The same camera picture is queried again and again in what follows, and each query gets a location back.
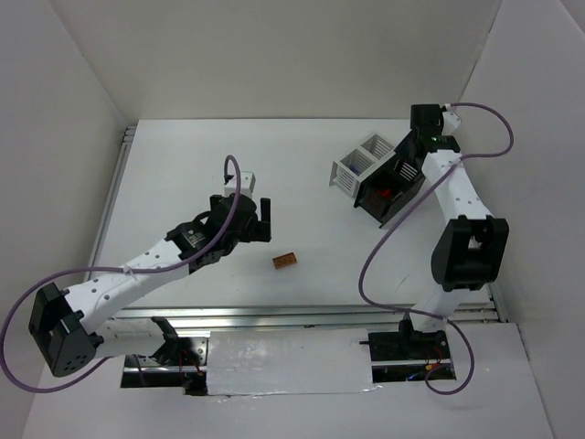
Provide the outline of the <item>brown lego plate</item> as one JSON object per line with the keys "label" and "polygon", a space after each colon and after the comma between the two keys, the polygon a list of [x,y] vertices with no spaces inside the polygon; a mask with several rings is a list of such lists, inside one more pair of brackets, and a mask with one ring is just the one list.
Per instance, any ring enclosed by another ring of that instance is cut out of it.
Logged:
{"label": "brown lego plate", "polygon": [[281,270],[298,263],[294,252],[288,252],[272,259],[273,266],[276,270]]}

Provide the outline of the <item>red rectangular lego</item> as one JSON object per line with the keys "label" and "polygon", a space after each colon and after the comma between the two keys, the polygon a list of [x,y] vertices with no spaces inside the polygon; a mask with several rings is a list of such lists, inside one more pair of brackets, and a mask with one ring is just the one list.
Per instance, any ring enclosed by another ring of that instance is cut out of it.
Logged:
{"label": "red rectangular lego", "polygon": [[377,188],[376,192],[381,198],[392,200],[392,192],[389,188]]}

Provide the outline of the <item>purple square lego brick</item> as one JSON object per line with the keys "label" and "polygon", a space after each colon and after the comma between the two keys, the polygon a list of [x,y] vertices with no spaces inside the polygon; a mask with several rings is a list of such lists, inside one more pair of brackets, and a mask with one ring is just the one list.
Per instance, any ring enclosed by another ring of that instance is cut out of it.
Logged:
{"label": "purple square lego brick", "polygon": [[354,166],[350,166],[350,167],[349,167],[349,169],[350,169],[350,170],[351,170],[351,171],[352,171],[354,174],[356,174],[356,175],[358,175],[358,176],[359,176],[359,175],[361,175],[361,173],[362,173],[362,171],[360,171],[359,169],[357,169],[357,168],[356,168],[356,167],[354,167]]}

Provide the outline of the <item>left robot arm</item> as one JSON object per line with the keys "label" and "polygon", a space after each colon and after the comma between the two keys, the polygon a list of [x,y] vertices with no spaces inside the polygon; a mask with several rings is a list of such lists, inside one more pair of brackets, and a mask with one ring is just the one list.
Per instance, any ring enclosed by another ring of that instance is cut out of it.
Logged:
{"label": "left robot arm", "polygon": [[156,289],[230,255],[241,243],[271,240],[271,200],[244,195],[210,199],[210,209],[177,225],[123,266],[60,289],[37,290],[29,332],[52,374],[67,377],[93,359],[136,353],[166,361],[183,341],[163,317],[120,325],[115,315]]}

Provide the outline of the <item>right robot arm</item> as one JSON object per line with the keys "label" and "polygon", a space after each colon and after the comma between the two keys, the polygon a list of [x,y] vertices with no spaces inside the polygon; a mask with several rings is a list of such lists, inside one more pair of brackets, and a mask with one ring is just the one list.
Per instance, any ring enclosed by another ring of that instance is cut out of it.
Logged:
{"label": "right robot arm", "polygon": [[472,292],[496,279],[509,235],[507,221],[479,199],[463,165],[467,156],[443,131],[446,113],[438,103],[413,104],[409,138],[397,148],[429,181],[445,219],[431,254],[436,287],[399,324],[403,343],[417,348],[442,343],[446,319]]}

